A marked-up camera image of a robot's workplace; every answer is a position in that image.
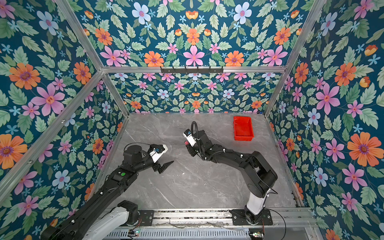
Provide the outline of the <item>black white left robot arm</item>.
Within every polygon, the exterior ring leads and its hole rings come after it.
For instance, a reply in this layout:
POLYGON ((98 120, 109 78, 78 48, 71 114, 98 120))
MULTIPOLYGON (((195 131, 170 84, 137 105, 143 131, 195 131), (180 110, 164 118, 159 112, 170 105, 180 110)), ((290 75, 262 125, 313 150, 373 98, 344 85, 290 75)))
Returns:
POLYGON ((60 225, 47 227, 41 239, 102 240, 121 225, 135 225, 139 221, 138 206, 129 201, 122 201, 104 217, 101 215, 133 184, 139 172, 153 169, 154 172, 163 173, 172 164, 168 162, 161 165, 158 162, 167 151, 166 145, 152 144, 147 151, 139 145, 128 145, 122 163, 112 171, 91 199, 60 225))

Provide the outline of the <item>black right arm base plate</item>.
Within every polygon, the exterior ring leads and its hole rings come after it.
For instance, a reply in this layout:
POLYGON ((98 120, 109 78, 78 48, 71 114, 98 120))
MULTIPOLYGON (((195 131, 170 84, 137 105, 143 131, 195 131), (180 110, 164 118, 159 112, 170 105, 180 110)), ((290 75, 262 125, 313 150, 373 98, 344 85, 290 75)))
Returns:
POLYGON ((230 210, 232 215, 233 225, 235 226, 272 226, 273 219, 271 212, 263 209, 258 215, 254 215, 250 211, 245 210, 230 210))

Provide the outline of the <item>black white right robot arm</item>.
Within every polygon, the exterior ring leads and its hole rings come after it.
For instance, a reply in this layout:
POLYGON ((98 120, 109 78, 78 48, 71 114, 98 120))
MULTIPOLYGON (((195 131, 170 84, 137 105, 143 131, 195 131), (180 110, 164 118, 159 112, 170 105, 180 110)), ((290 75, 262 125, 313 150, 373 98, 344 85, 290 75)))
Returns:
POLYGON ((250 191, 244 218, 252 225, 261 221, 267 197, 274 191, 273 186, 278 179, 277 173, 262 154, 257 151, 251 154, 239 153, 222 145, 213 144, 203 130, 194 133, 187 129, 183 136, 186 138, 186 148, 192 157, 197 155, 203 161, 227 165, 240 171, 250 191))

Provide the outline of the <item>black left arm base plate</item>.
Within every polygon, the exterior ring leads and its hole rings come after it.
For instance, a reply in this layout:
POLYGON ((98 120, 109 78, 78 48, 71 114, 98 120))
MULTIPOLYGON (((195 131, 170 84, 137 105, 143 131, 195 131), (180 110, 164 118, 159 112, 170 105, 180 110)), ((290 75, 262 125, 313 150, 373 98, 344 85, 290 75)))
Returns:
POLYGON ((155 211, 153 210, 135 210, 129 212, 128 220, 121 227, 152 226, 155 211))

